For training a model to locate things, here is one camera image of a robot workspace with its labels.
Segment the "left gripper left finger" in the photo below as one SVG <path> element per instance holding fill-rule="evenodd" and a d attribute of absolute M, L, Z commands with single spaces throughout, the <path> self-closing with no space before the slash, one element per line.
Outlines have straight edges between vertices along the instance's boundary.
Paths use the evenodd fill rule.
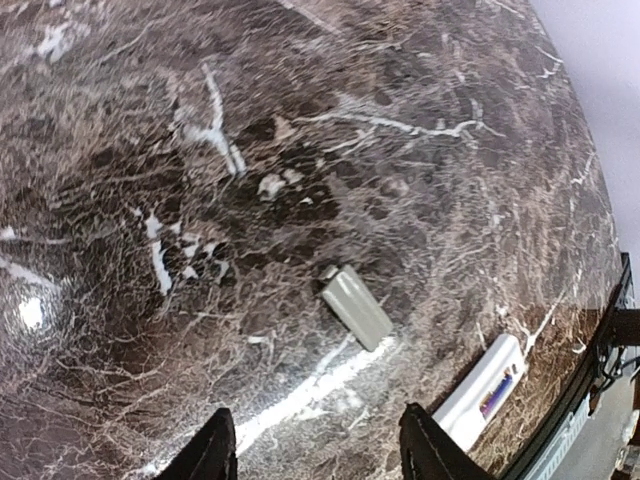
<path fill-rule="evenodd" d="M 157 480 L 236 480 L 236 434 L 231 411 L 219 408 Z"/>

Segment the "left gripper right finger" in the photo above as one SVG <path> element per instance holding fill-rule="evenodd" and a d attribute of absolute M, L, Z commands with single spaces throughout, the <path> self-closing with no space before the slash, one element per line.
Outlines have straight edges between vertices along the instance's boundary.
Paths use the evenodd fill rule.
<path fill-rule="evenodd" d="M 493 480 L 418 404 L 400 419 L 400 454 L 407 480 Z"/>

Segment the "white remote control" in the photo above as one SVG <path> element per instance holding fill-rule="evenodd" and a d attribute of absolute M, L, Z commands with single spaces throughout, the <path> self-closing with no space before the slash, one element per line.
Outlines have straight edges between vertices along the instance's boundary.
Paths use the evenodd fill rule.
<path fill-rule="evenodd" d="M 494 392 L 507 369 L 518 374 L 513 390 L 498 404 L 493 415 L 485 419 L 480 406 Z M 433 414 L 437 424 L 465 452 L 469 452 L 495 417 L 527 370 L 517 338 L 499 335 L 462 382 Z"/>

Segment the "purple AAA battery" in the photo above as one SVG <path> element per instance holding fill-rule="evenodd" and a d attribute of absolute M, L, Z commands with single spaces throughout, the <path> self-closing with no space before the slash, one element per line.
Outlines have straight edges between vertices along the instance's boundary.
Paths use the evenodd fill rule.
<path fill-rule="evenodd" d="M 505 392 L 508 390 L 507 384 L 499 385 L 494 392 L 489 394 L 480 406 L 480 412 L 485 419 L 488 419 L 493 415 L 498 404 L 501 402 Z"/>

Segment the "grey battery cover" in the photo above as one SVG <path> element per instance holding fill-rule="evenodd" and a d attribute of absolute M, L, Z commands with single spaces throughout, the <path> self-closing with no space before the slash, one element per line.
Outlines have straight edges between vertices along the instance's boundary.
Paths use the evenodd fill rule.
<path fill-rule="evenodd" d="M 392 322 L 350 265 L 330 265 L 320 276 L 321 296 L 364 349 L 373 352 L 392 331 Z"/>

